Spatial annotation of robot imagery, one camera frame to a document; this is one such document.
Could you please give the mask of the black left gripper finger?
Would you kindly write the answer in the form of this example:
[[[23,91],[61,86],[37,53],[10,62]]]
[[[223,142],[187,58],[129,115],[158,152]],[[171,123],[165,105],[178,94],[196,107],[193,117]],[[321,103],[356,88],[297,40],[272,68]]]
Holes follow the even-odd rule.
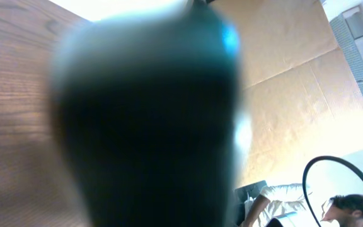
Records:
[[[235,29],[205,1],[66,34],[50,117],[92,226],[227,226],[239,91]]]

